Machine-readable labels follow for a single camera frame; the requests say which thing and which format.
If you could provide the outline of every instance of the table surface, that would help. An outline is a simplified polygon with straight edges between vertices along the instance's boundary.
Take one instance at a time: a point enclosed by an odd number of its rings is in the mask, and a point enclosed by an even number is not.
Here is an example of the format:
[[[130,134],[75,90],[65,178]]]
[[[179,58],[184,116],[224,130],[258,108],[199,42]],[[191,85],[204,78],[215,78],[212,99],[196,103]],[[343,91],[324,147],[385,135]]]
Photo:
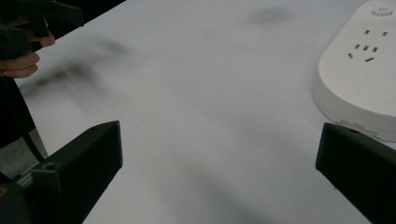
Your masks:
[[[18,84],[49,153],[120,121],[123,168],[84,223],[369,223],[315,169],[311,94],[364,2],[127,0],[40,50]]]

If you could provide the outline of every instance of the power socket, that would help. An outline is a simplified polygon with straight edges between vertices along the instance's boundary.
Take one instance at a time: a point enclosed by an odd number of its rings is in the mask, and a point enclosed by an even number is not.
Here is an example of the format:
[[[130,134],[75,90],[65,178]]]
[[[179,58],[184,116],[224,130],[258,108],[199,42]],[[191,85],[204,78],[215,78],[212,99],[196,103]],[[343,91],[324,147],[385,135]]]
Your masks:
[[[333,122],[396,141],[396,1],[371,0],[320,58],[313,95]]]

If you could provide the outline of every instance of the power strip button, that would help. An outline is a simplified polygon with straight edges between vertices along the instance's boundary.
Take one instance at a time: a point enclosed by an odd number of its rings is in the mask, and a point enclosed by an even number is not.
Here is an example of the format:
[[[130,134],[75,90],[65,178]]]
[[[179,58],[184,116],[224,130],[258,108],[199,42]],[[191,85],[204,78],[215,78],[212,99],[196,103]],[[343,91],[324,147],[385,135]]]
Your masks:
[[[389,7],[379,7],[373,9],[372,14],[378,17],[386,17],[393,14],[393,9]]]

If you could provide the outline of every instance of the human hand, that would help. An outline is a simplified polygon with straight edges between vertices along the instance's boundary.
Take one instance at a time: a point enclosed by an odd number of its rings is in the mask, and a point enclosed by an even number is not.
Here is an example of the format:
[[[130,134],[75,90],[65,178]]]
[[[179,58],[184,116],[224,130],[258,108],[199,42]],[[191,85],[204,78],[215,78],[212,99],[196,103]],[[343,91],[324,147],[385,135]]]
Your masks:
[[[10,26],[18,26],[29,21],[25,18],[20,18],[17,21],[9,23]],[[47,37],[36,37],[30,29],[25,30],[26,36],[30,42],[39,42],[42,48],[55,44],[55,37],[51,32]],[[3,71],[6,77],[29,77],[37,71],[37,63],[40,60],[39,56],[32,52],[27,51],[21,57],[9,60],[0,60],[0,71]]]

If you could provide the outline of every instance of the white table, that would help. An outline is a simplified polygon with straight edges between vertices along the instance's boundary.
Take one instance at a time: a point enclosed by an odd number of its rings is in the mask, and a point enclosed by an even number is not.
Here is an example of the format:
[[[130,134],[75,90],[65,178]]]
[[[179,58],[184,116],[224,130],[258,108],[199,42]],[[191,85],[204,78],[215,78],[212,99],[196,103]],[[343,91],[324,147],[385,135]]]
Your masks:
[[[49,153],[121,124],[123,168],[84,223],[369,223],[315,169],[311,95],[364,2],[127,0],[40,50],[19,85]]]

